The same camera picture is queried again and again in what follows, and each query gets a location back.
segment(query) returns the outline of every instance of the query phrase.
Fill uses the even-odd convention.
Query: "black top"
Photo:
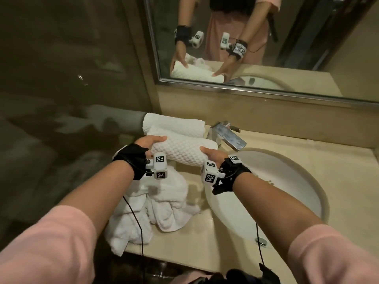
[[[253,12],[256,0],[209,0],[209,7],[212,11],[224,13],[240,12],[250,16]]]

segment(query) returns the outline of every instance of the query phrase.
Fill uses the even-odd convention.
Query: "mirror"
[[[379,101],[379,0],[145,1],[162,78]]]

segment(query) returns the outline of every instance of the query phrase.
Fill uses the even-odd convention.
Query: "glass panel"
[[[0,22],[1,250],[152,107],[119,0],[1,0]]]
[[[148,2],[164,78],[379,101],[379,0]]]

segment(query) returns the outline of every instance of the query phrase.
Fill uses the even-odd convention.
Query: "sink drain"
[[[265,239],[263,239],[263,238],[258,237],[258,238],[255,239],[255,242],[258,245],[262,246],[262,247],[266,247],[267,246],[267,241]]]

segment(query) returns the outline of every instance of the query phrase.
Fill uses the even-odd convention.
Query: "black wrist strap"
[[[237,42],[227,50],[230,56],[235,56],[237,61],[239,61],[245,55],[248,49],[248,43],[242,40],[237,40]]]
[[[140,147],[138,144],[132,143],[116,152],[112,161],[123,160],[129,163],[134,171],[133,180],[140,180],[147,172],[145,152],[148,150],[148,148]]]
[[[178,41],[182,41],[186,44],[186,46],[190,46],[190,40],[192,38],[191,35],[191,27],[188,26],[177,26],[174,31],[175,45]]]
[[[225,177],[218,179],[216,184],[213,185],[212,193],[218,195],[222,192],[233,191],[233,183],[242,172],[250,172],[242,163],[233,163],[230,158],[225,158],[225,161],[220,166],[220,171],[225,173]]]

